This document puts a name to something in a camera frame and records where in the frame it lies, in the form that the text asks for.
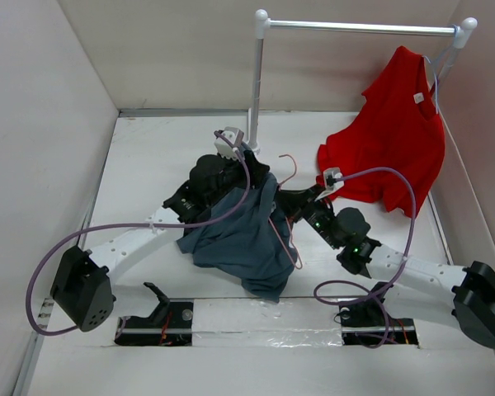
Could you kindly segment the pink wire hanger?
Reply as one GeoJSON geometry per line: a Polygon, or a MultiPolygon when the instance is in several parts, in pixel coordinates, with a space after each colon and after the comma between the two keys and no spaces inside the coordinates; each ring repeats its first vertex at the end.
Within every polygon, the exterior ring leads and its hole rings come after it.
{"type": "Polygon", "coordinates": [[[293,265],[294,269],[296,270],[301,270],[304,267],[302,258],[300,256],[298,248],[294,244],[293,240],[293,229],[291,225],[291,218],[293,217],[293,205],[290,203],[290,198],[286,195],[286,193],[282,190],[282,187],[293,177],[295,177],[298,167],[297,163],[294,159],[294,157],[288,153],[281,154],[279,158],[289,158],[292,163],[293,163],[293,172],[286,178],[282,179],[281,181],[278,182],[277,184],[277,194],[280,198],[280,203],[284,205],[283,207],[283,213],[286,216],[286,226],[289,231],[289,241],[286,243],[284,239],[281,237],[280,232],[278,231],[277,227],[275,226],[275,223],[273,222],[272,218],[268,218],[268,223],[270,224],[271,228],[273,229],[275,235],[277,236],[277,239],[280,242],[281,247],[283,248],[286,256],[290,259],[291,264],[293,265]],[[290,253],[290,248],[293,248],[296,251],[297,258],[293,258],[291,253],[290,253]]]}

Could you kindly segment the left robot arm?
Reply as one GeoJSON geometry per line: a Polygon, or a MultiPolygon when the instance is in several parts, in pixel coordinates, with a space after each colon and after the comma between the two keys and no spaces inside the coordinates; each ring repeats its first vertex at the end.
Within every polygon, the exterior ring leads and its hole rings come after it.
{"type": "Polygon", "coordinates": [[[224,215],[229,218],[262,184],[269,166],[250,150],[242,157],[242,163],[219,154],[200,157],[188,180],[144,222],[125,226],[124,233],[89,252],[71,247],[63,253],[50,295],[78,330],[90,332],[106,321],[116,303],[112,287],[133,266],[196,225],[211,225],[212,208],[229,192],[240,191],[224,215]]]}

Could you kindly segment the white clothes rack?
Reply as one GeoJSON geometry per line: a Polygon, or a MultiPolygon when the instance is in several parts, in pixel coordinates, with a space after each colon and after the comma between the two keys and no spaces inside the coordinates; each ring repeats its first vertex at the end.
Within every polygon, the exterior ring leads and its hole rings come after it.
{"type": "MultiPolygon", "coordinates": [[[[370,83],[395,48],[421,53],[448,47],[454,29],[357,22],[275,19],[254,13],[255,54],[247,144],[258,151],[259,118],[267,111],[354,111],[359,89],[370,83]]],[[[478,26],[473,17],[457,24],[455,47],[467,45],[478,26]]]]}

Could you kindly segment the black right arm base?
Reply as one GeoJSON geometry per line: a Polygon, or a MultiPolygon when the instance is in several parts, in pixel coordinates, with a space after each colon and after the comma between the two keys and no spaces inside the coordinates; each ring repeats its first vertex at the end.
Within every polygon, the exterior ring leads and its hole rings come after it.
{"type": "Polygon", "coordinates": [[[374,300],[356,305],[343,305],[334,317],[334,322],[341,325],[342,344],[344,346],[377,347],[387,331],[386,346],[419,344],[416,326],[410,318],[395,318],[390,314],[388,322],[374,300]]]}

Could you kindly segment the red t shirt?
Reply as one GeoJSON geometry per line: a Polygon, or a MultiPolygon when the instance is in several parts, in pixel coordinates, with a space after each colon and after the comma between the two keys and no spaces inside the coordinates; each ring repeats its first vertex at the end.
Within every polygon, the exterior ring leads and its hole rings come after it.
{"type": "Polygon", "coordinates": [[[386,211],[417,214],[445,157],[445,135],[432,99],[426,60],[404,46],[363,91],[365,104],[352,123],[331,134],[317,153],[320,172],[347,176],[331,198],[380,201],[386,211]]]}

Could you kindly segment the blue-grey t shirt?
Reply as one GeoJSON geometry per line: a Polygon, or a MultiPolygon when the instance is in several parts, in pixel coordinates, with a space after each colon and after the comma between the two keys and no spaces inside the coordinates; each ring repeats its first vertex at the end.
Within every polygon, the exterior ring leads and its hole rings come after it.
{"type": "Polygon", "coordinates": [[[179,250],[192,255],[195,266],[237,277],[248,293],[277,303],[299,257],[284,212],[274,203],[277,187],[268,173],[226,219],[177,240],[179,250]]]}

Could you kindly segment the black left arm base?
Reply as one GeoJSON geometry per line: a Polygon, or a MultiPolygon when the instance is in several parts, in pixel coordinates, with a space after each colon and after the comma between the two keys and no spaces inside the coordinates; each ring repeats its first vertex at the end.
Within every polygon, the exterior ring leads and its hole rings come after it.
{"type": "Polygon", "coordinates": [[[192,345],[193,299],[170,299],[154,283],[144,288],[155,296],[150,312],[118,318],[114,342],[121,347],[189,347],[192,345]]]}

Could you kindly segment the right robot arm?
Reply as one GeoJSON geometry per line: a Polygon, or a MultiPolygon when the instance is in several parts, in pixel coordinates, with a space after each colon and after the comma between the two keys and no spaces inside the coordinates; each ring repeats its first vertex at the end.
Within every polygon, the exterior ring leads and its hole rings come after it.
{"type": "Polygon", "coordinates": [[[365,303],[374,324],[392,318],[421,319],[459,329],[471,341],[495,350],[495,270],[484,262],[450,266],[405,258],[368,237],[370,225],[356,208],[335,213],[320,199],[319,185],[278,191],[276,206],[296,223],[305,220],[352,275],[377,283],[379,296],[365,303]]]}

